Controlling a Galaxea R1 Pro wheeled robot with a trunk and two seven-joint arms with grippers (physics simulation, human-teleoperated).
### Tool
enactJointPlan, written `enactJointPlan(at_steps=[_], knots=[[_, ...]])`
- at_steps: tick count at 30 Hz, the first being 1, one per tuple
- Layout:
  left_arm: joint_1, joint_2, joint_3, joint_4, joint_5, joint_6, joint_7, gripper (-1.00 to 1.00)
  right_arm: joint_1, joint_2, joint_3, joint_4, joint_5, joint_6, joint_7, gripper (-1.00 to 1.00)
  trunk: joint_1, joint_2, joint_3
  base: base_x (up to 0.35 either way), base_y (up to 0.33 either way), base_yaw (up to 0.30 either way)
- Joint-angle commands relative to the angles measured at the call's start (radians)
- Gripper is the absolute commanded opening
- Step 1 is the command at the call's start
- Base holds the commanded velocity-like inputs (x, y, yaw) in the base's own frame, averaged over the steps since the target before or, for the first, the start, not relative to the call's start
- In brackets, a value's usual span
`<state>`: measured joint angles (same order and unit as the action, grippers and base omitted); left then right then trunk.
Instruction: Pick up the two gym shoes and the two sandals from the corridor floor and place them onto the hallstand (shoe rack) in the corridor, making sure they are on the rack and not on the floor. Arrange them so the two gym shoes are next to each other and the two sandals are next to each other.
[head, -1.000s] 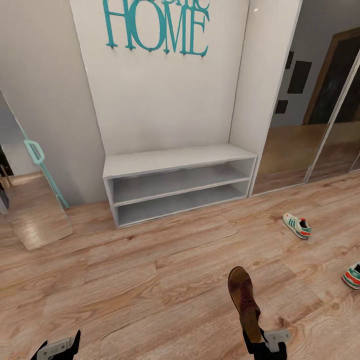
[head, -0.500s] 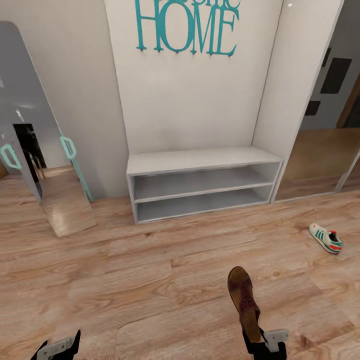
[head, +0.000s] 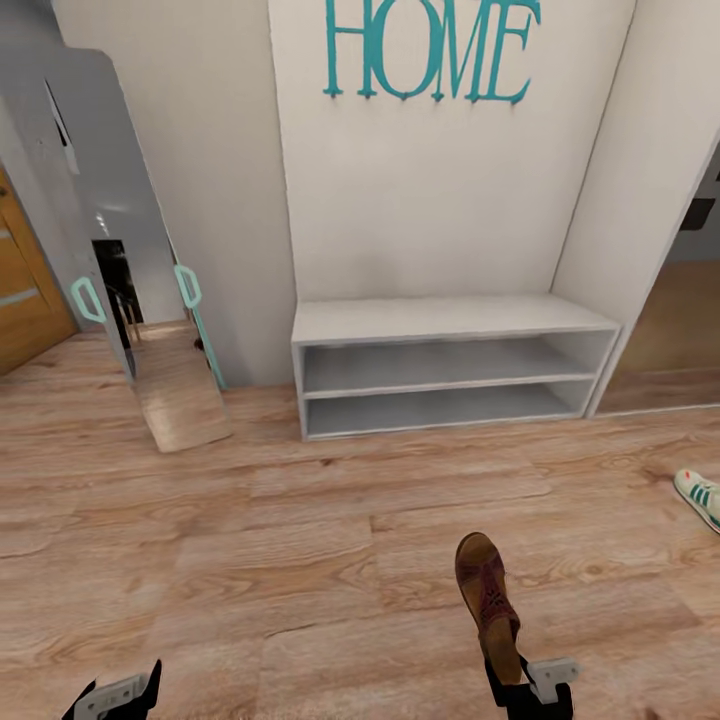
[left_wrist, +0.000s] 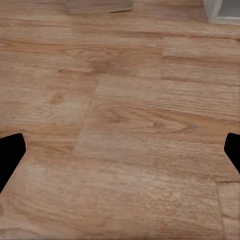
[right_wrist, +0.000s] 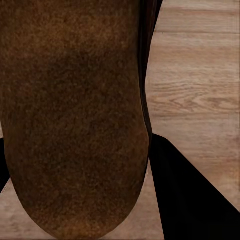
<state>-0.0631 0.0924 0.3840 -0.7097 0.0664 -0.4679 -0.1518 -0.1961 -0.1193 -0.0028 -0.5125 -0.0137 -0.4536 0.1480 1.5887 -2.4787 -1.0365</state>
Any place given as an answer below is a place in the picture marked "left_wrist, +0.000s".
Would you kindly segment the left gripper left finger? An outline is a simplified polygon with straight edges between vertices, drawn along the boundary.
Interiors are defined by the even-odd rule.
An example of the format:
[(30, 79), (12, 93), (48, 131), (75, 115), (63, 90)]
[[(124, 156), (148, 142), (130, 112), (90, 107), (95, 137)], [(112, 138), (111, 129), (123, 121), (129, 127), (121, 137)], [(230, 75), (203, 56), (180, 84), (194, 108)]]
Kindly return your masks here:
[(0, 138), (0, 193), (26, 153), (22, 133)]

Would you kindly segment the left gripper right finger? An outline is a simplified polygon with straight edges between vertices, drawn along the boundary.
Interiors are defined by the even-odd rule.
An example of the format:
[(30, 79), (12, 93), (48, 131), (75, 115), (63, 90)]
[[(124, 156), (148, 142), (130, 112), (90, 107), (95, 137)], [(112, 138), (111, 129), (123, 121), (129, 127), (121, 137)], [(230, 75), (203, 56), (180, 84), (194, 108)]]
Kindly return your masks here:
[(240, 173), (240, 135), (228, 133), (224, 151)]

